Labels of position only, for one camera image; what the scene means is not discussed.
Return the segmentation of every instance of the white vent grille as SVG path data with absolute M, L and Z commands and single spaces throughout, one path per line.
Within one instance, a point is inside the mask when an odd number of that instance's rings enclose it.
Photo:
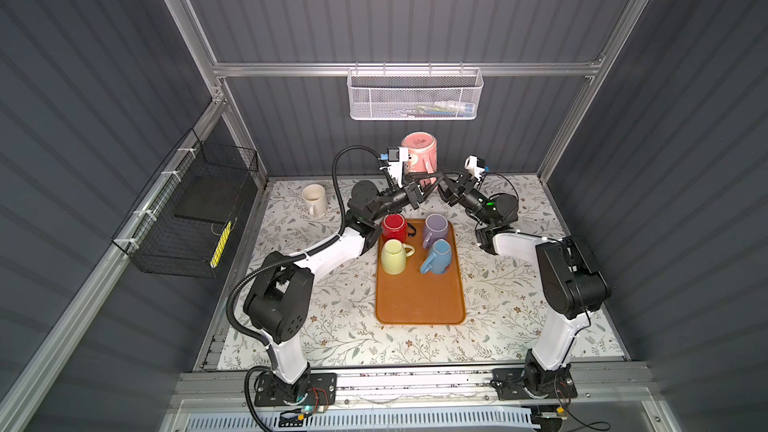
M 531 411 L 505 406 L 451 408 L 403 408 L 375 410 L 329 410 L 304 420 L 301 427 L 278 427 L 277 412 L 259 414 L 273 430 L 387 430 L 423 427 L 513 427 L 526 430 L 540 426 L 531 422 Z M 190 414 L 187 431 L 260 432 L 245 413 Z
M 350 69 L 346 83 L 354 120 L 472 120 L 483 86 L 478 69 L 456 75 L 361 75 Z

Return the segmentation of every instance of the orange tray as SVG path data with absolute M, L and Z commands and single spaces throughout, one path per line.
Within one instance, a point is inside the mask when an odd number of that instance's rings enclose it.
M 408 237 L 406 244 L 416 252 L 406 260 L 406 270 L 398 275 L 384 272 L 381 266 L 382 247 L 386 240 L 379 238 L 379 254 L 376 256 L 376 318 L 383 324 L 448 324 L 456 325 L 467 317 L 464 305 L 462 275 L 458 271 L 456 237 L 453 224 L 448 222 L 446 240 L 451 245 L 453 258 L 445 274 L 422 274 L 422 266 L 429 250 L 422 248 L 424 219 L 409 218 L 408 224 L 416 228 L 416 235 Z

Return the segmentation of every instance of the pink mug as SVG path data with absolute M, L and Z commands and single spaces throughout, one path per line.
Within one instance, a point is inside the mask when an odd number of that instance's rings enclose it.
M 406 166 L 408 172 L 428 172 L 437 170 L 437 139 L 427 132 L 414 132 L 402 140 L 402 146 L 408 147 L 410 159 Z M 433 183 L 436 179 L 422 180 L 422 185 Z

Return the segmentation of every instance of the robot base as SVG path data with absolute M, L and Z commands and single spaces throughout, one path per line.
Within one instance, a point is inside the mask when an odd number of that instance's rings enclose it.
M 554 380 L 559 382 L 558 395 L 554 393 Z M 523 368 L 493 370 L 491 386 L 499 400 L 576 398 L 578 393 L 571 378 L 571 365 L 557 370 L 544 370 L 529 350 Z
M 283 383 L 282 380 L 275 378 L 273 374 L 261 374 L 256 380 L 256 398 L 254 406 L 256 407 L 279 407 L 283 405 L 314 405 L 315 394 L 312 388 L 318 389 L 318 405 L 332 405 L 336 402 L 336 374 L 306 374 L 308 377 L 300 378 L 296 384 L 290 385 Z M 307 384 L 306 395 L 302 394 L 303 400 L 296 404 L 296 386 L 301 383 Z

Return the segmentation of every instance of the gray wall panel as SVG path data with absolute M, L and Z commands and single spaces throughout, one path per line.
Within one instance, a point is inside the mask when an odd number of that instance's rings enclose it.
M 768 0 L 652 0 L 549 182 L 687 430 L 768 406 L 767 60 Z
M 210 95 L 162 0 L 0 0 L 0 22 L 4 396 Z M 28 430 L 157 427 L 221 285 L 126 271 Z
M 192 0 L 222 62 L 568 62 L 627 0 Z
M 343 78 L 239 77 L 228 79 L 235 100 L 272 176 L 330 175 L 334 155 L 346 146 L 379 150 L 416 130 L 438 140 L 438 162 L 461 168 L 466 156 L 486 159 L 499 172 L 535 172 L 583 79 L 485 79 L 478 118 L 467 121 L 357 121 L 349 115 Z M 340 161 L 340 174 L 373 173 L 360 152 Z

